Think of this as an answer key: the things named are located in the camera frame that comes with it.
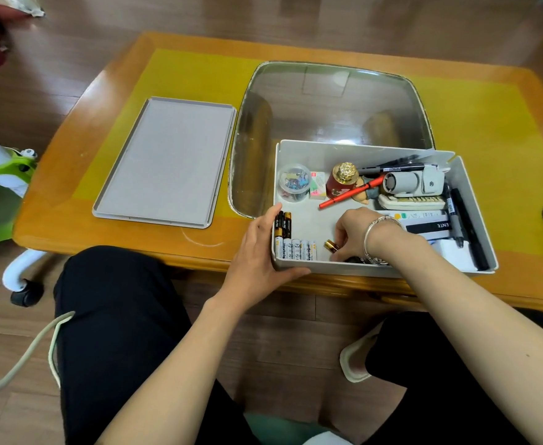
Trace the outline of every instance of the glass tabletop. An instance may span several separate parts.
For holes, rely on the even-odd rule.
[[[273,200],[275,145],[283,139],[434,148],[412,83],[351,67],[267,62],[247,87],[232,145],[229,201],[248,217]]]

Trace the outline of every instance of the black pants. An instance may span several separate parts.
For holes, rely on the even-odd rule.
[[[191,323],[164,265],[120,248],[94,247],[70,258],[54,295],[57,316],[76,311],[62,326],[57,349],[66,442],[92,444]],[[530,314],[543,326],[542,313]],[[525,443],[426,313],[387,318],[366,366],[408,388],[369,444]],[[196,443],[224,439],[258,443],[216,381]]]

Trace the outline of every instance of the red pen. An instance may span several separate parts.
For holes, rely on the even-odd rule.
[[[372,187],[377,187],[382,184],[382,180],[385,178],[385,175],[379,176],[379,178],[375,178],[372,181],[368,181],[365,185],[356,187],[355,189],[350,189],[347,192],[342,193],[341,195],[336,196],[335,198],[330,198],[327,201],[323,201],[319,205],[319,209],[327,208],[327,206],[331,206],[334,203],[338,203],[340,201],[343,201],[347,198],[353,197],[355,194],[364,192],[366,189],[371,189]]]

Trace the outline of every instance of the silver bracelet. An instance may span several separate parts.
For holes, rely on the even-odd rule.
[[[368,239],[368,233],[371,232],[371,229],[374,225],[376,225],[379,222],[382,222],[383,220],[391,220],[397,223],[402,230],[406,230],[405,226],[403,226],[401,223],[399,223],[396,219],[391,217],[390,215],[381,215],[379,218],[374,220],[370,225],[368,225],[368,229],[366,230],[366,234],[364,235],[364,260],[368,262],[369,264],[377,264],[377,265],[388,265],[387,261],[383,261],[379,257],[372,257],[368,250],[366,249],[366,240]]]

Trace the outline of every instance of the white slipper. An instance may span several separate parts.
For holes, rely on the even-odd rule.
[[[345,347],[342,352],[340,353],[340,366],[342,367],[342,372],[346,379],[350,381],[351,383],[359,383],[364,381],[365,379],[368,379],[371,377],[371,374],[367,372],[361,372],[361,371],[353,371],[350,368],[350,357],[357,352],[360,347],[371,337],[378,336],[379,332],[381,331],[381,326],[383,322],[381,321],[378,325],[376,325],[372,331],[362,336],[360,339],[358,339],[353,344],[349,344],[347,347]]]

